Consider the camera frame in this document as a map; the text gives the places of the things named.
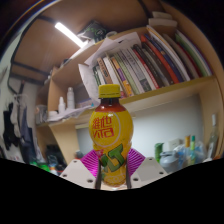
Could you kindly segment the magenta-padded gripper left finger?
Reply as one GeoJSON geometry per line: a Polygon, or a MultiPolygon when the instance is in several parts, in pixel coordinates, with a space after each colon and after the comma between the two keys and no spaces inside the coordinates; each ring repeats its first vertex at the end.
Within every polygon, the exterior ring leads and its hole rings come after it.
{"type": "Polygon", "coordinates": [[[94,150],[81,159],[73,159],[60,175],[76,185],[90,189],[101,188],[101,165],[94,150]]]}

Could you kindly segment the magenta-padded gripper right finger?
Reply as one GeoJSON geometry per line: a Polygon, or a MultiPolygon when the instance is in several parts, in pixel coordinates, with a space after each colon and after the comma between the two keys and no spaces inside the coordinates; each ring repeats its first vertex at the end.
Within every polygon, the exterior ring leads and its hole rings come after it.
{"type": "Polygon", "coordinates": [[[145,157],[131,148],[126,162],[128,189],[140,188],[167,176],[167,172],[154,157],[145,157]]]}

